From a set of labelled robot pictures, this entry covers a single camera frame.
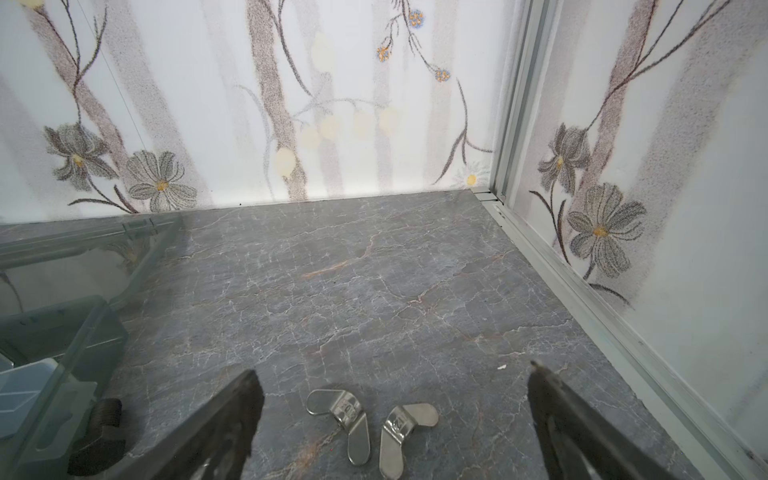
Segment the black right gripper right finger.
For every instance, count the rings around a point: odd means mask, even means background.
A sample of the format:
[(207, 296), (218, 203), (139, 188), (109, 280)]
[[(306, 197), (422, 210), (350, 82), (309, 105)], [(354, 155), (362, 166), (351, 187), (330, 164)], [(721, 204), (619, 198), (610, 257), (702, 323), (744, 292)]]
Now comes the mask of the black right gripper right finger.
[(528, 400), (551, 479), (671, 479), (552, 370), (531, 363)]

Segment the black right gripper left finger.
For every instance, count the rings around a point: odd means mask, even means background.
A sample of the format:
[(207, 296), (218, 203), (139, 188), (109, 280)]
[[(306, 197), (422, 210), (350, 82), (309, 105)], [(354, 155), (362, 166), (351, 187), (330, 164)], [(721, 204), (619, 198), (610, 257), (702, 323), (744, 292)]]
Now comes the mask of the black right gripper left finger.
[(113, 468), (115, 479), (239, 479), (265, 404), (255, 370), (243, 371), (145, 455)]

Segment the silver wing nut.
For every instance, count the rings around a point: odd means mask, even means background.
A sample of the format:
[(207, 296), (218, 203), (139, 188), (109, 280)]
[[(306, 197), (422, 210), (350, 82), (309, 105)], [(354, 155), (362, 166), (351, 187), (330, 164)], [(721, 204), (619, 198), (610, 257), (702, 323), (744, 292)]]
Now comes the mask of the silver wing nut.
[(365, 465), (371, 455), (368, 419), (357, 397), (341, 389), (315, 389), (306, 401), (310, 415), (330, 415), (347, 434), (347, 458), (354, 466)]
[(437, 409), (428, 403), (395, 406), (385, 419), (380, 439), (379, 471), (384, 479), (399, 479), (404, 472), (402, 445), (416, 427), (434, 427)]

